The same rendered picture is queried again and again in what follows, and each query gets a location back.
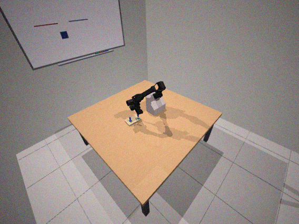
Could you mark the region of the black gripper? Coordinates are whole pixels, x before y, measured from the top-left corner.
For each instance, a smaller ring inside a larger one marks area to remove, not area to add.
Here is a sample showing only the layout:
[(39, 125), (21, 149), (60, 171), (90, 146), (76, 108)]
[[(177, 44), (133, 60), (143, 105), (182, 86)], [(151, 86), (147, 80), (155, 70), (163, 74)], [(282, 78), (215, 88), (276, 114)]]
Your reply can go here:
[(143, 111), (140, 109), (140, 103), (139, 104), (134, 104), (136, 106), (137, 109), (135, 109), (136, 113), (139, 115), (139, 114), (142, 114)]

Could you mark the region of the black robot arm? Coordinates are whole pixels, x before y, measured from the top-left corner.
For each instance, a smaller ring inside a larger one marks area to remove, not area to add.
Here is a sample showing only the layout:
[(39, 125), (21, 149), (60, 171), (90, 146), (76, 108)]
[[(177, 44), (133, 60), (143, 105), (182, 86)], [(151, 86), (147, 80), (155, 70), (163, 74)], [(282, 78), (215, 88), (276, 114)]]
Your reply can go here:
[[(155, 88), (156, 84), (158, 85), (158, 89)], [(153, 94), (155, 99), (161, 98), (163, 96), (162, 91), (165, 90), (166, 87), (162, 81), (157, 82), (156, 84), (154, 86), (150, 87), (148, 90), (144, 91), (143, 93), (136, 94), (132, 97), (132, 99), (127, 100), (126, 104), (127, 104), (127, 106), (129, 106), (130, 110), (133, 111), (133, 110), (137, 109), (134, 104), (139, 104), (141, 102), (141, 100), (144, 99), (145, 96), (147, 96), (153, 92), (156, 92)]]

